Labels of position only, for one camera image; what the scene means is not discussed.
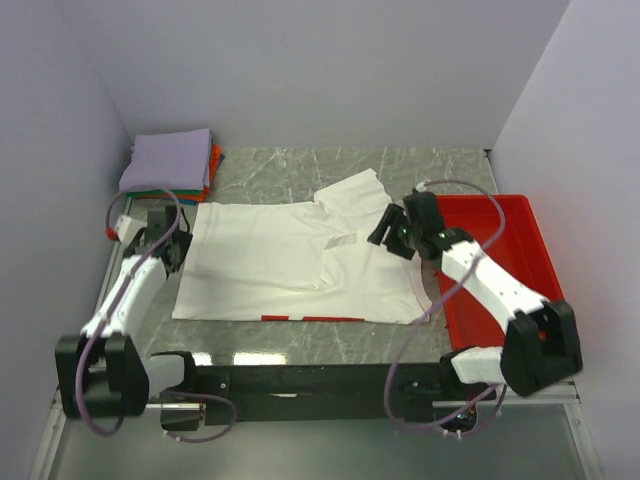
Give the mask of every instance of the white wall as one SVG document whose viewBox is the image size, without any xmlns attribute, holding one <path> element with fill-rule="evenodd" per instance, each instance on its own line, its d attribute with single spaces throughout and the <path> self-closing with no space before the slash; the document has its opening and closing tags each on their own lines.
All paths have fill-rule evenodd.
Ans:
<svg viewBox="0 0 640 480">
<path fill-rule="evenodd" d="M 492 154 L 529 196 L 577 311 L 609 479 L 640 478 L 640 3 L 573 0 Z"/>
<path fill-rule="evenodd" d="M 50 0 L 0 2 L 0 478 L 26 478 L 58 337 L 92 313 L 129 144 Z"/>
<path fill-rule="evenodd" d="M 569 0 L 57 0 L 131 135 L 493 147 Z"/>
</svg>

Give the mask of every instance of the gray marble surface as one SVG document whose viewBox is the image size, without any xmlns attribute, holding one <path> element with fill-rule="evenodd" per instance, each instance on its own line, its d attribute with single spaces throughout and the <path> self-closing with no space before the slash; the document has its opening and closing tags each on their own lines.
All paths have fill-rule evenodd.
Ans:
<svg viewBox="0 0 640 480">
<path fill-rule="evenodd" d="M 313 192 L 367 168 L 378 173 L 387 193 L 400 200 L 423 179 L 464 179 L 497 193 L 482 150 L 423 148 L 229 149 L 217 174 L 210 201 L 281 204 L 312 199 Z M 436 193 L 475 193 L 457 185 Z M 130 215 L 144 219 L 153 200 L 136 200 Z M 196 207 L 185 207 L 191 223 Z M 119 260 L 107 274 L 111 281 Z M 429 268 L 423 281 L 431 299 L 439 295 Z M 395 358 L 410 327 L 370 323 L 224 322 L 171 318 L 180 274 L 173 275 L 153 301 L 136 340 L 148 356 L 165 350 L 189 350 L 199 364 L 380 363 Z M 420 328 L 403 361 L 437 361 L 450 351 L 444 313 Z"/>
</svg>

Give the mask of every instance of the black metal base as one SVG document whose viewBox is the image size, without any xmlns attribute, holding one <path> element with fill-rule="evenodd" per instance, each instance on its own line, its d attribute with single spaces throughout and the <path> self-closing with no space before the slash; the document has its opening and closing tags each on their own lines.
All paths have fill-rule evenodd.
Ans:
<svg viewBox="0 0 640 480">
<path fill-rule="evenodd" d="M 239 421 L 386 418 L 388 364 L 201 366 L 196 371 L 191 391 L 228 398 L 238 408 Z M 400 365 L 391 395 L 394 413 L 408 422 L 427 422 L 434 416 L 433 402 L 465 401 L 487 387 L 463 385 L 445 393 L 442 373 L 438 363 Z M 205 424 L 229 419 L 226 405 L 206 402 Z"/>
</svg>

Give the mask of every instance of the cable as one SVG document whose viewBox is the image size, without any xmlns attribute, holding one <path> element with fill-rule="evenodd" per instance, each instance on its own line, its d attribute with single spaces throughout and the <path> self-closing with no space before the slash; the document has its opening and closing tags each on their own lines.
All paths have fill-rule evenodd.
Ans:
<svg viewBox="0 0 640 480">
<path fill-rule="evenodd" d="M 180 211 L 182 212 L 182 218 L 184 218 L 184 223 L 187 224 L 187 233 L 191 233 L 191 224 L 189 223 L 189 220 L 187 220 L 187 214 L 184 212 L 184 207 L 181 207 Z"/>
<path fill-rule="evenodd" d="M 439 420 L 434 420 L 433 422 L 407 423 L 407 422 L 404 421 L 404 419 L 396 417 L 393 414 L 393 410 L 391 409 L 391 398 L 390 398 L 391 397 L 391 387 L 393 385 L 393 380 L 394 380 L 394 378 L 396 376 L 396 373 L 398 371 L 398 365 L 400 364 L 400 361 L 402 360 L 402 357 L 404 357 L 405 353 L 407 352 L 407 348 L 409 347 L 409 344 L 415 338 L 416 334 L 418 333 L 419 328 L 425 323 L 425 321 L 430 317 L 430 315 L 433 314 L 434 312 L 437 312 L 440 308 L 442 308 L 442 306 L 449 299 L 451 299 L 456 293 L 458 293 L 460 290 L 462 290 L 462 287 L 464 286 L 465 282 L 475 272 L 476 268 L 478 267 L 478 263 L 480 262 L 480 260 L 486 255 L 485 251 L 491 245 L 493 245 L 496 242 L 496 240 L 498 240 L 498 238 L 500 238 L 500 236 L 504 233 L 504 229 L 505 229 L 505 225 L 506 225 L 506 218 L 505 218 L 505 215 L 504 215 L 504 210 L 502 210 L 502 207 L 497 202 L 497 200 L 493 197 L 493 195 L 491 195 L 489 192 L 487 192 L 484 188 L 482 188 L 482 187 L 480 187 L 480 186 L 478 186 L 478 185 L 476 185 L 474 183 L 467 182 L 466 180 L 435 180 L 435 181 L 432 181 L 432 182 L 424 182 L 423 185 L 424 185 L 424 187 L 429 187 L 429 186 L 433 186 L 433 185 L 442 185 L 442 184 L 447 184 L 447 183 L 465 185 L 465 186 L 474 188 L 474 189 L 478 190 L 479 192 L 481 192 L 482 194 L 484 194 L 491 201 L 491 203 L 493 203 L 493 206 L 496 207 L 496 210 L 498 211 L 498 216 L 500 217 L 500 225 L 499 225 L 498 229 L 496 230 L 496 232 L 489 238 L 489 240 L 487 240 L 482 245 L 480 245 L 480 247 L 482 249 L 482 252 L 473 259 L 473 262 L 471 262 L 471 266 L 469 267 L 469 270 L 467 270 L 467 273 L 465 273 L 465 275 L 460 279 L 460 282 L 458 282 L 456 285 L 454 285 L 449 290 L 447 290 L 435 303 L 433 303 L 431 305 L 431 307 L 424 313 L 424 316 L 422 318 L 420 318 L 420 320 L 418 320 L 416 323 L 414 323 L 411 332 L 407 336 L 407 339 L 404 341 L 404 343 L 400 347 L 400 351 L 398 352 L 398 355 L 396 356 L 396 359 L 393 361 L 393 363 L 389 367 L 389 372 L 387 373 L 387 378 L 386 378 L 385 383 L 384 383 L 384 395 L 383 395 L 383 398 L 384 398 L 384 410 L 385 410 L 387 416 L 389 417 L 389 419 L 392 422 L 394 422 L 395 424 L 400 425 L 400 426 L 402 426 L 402 427 L 404 427 L 406 429 L 409 429 L 409 430 L 426 430 L 426 429 L 433 428 L 433 427 L 436 427 L 436 426 L 441 426 L 444 423 L 450 422 L 451 420 L 456 418 L 461 413 L 466 412 L 469 408 L 474 406 L 480 400 L 483 400 L 484 398 L 489 396 L 497 388 L 496 385 L 492 385 L 492 386 L 488 387 L 486 390 L 484 390 L 478 396 L 476 396 L 475 398 L 473 398 L 472 400 L 467 402 L 467 404 L 464 405 L 463 407 L 459 408 L 455 412 L 453 412 L 453 413 L 451 413 L 451 414 L 449 414 L 449 415 L 447 415 L 447 416 L 445 416 L 445 417 L 443 417 L 443 418 L 441 418 Z"/>
<path fill-rule="evenodd" d="M 236 408 L 236 406 L 233 404 L 233 402 L 227 398 L 224 397 L 220 397 L 218 395 L 209 395 L 209 394 L 205 394 L 205 393 L 182 393 L 182 392 L 172 392 L 171 390 L 165 390 L 164 392 L 162 392 L 165 395 L 171 395 L 174 397 L 184 397 L 184 398 L 194 398 L 197 400 L 213 400 L 214 402 L 219 402 L 219 403 L 224 403 L 225 405 L 228 405 L 229 408 L 231 409 L 231 420 L 229 421 L 229 424 L 224 427 L 221 431 L 219 431 L 218 433 L 211 435 L 209 437 L 204 437 L 204 438 L 187 438 L 187 437 L 181 437 L 180 435 L 176 435 L 173 432 L 168 432 L 165 431 L 165 435 L 167 435 L 168 437 L 173 438 L 175 441 L 177 442 L 182 442 L 182 443 L 206 443 L 206 442 L 210 442 L 212 440 L 217 440 L 218 438 L 223 437 L 224 435 L 226 435 L 227 433 L 229 433 L 231 431 L 231 429 L 234 427 L 234 425 L 236 424 L 236 422 L 238 421 L 238 409 Z"/>
<path fill-rule="evenodd" d="M 174 201 L 176 206 L 180 208 L 180 203 L 178 202 L 178 198 L 173 194 L 173 192 L 165 189 L 162 189 L 162 190 L 165 193 L 167 193 L 169 197 L 171 197 L 171 199 Z M 125 193 L 126 192 L 118 193 L 109 204 L 109 208 L 107 209 L 107 215 L 105 218 L 107 231 L 109 231 L 111 228 L 110 227 L 111 211 L 113 210 L 113 207 L 116 204 L 116 202 Z M 162 245 L 164 242 L 167 241 L 167 239 L 169 239 L 169 237 L 173 234 L 173 232 L 178 228 L 179 224 L 180 224 L 180 216 L 176 215 L 176 218 L 174 219 L 169 229 L 151 246 L 151 248 L 149 248 L 149 250 L 147 250 L 138 259 L 138 261 L 133 265 L 133 267 L 131 267 L 131 270 L 125 276 L 122 282 L 122 285 L 120 285 L 120 288 L 118 289 L 115 296 L 113 297 L 113 301 L 107 307 L 107 311 L 105 315 L 100 319 L 98 326 L 96 327 L 93 334 L 89 337 L 89 340 L 85 344 L 84 348 L 82 349 L 82 353 L 80 354 L 80 359 L 78 360 L 78 367 L 76 369 L 76 376 L 75 376 L 75 397 L 76 397 L 76 404 L 78 405 L 78 412 L 80 413 L 80 418 L 82 418 L 82 420 L 87 424 L 89 429 L 91 429 L 93 433 L 100 435 L 102 437 L 109 437 L 114 433 L 116 433 L 122 426 L 123 418 L 122 417 L 118 418 L 118 421 L 116 422 L 116 424 L 109 429 L 105 429 L 99 426 L 91 418 L 91 415 L 89 414 L 89 411 L 87 409 L 87 405 L 84 401 L 83 388 L 82 388 L 84 385 L 84 371 L 87 366 L 89 355 L 91 353 L 91 350 L 93 349 L 93 346 L 95 345 L 97 340 L 100 338 L 100 336 L 102 335 L 102 332 L 104 331 L 109 321 L 111 320 L 111 316 L 113 315 L 113 312 L 115 312 L 116 308 L 118 308 L 118 305 L 122 301 L 122 298 L 124 297 L 124 294 L 127 291 L 127 288 L 129 288 L 129 285 L 131 284 L 131 281 L 133 280 L 133 277 L 135 276 L 140 266 L 142 266 L 142 264 L 153 254 L 153 252 L 155 252 L 155 250 L 160 245 Z"/>
</svg>

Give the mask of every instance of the red tray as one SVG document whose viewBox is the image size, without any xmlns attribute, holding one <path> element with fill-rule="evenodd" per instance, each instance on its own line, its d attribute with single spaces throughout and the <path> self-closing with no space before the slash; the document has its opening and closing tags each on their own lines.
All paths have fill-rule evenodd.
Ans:
<svg viewBox="0 0 640 480">
<path fill-rule="evenodd" d="M 504 209 L 507 225 L 487 253 L 529 288 L 551 301 L 561 300 L 562 290 L 529 201 L 522 195 L 496 195 L 495 198 Z M 500 223 L 495 207 L 485 196 L 439 195 L 438 204 L 447 227 L 462 227 L 479 243 L 486 241 Z M 438 275 L 438 282 L 441 292 L 454 285 L 453 280 L 443 274 Z M 504 343 L 504 333 L 498 323 L 466 291 L 447 302 L 444 311 L 454 350 L 472 345 L 499 347 Z"/>
</svg>

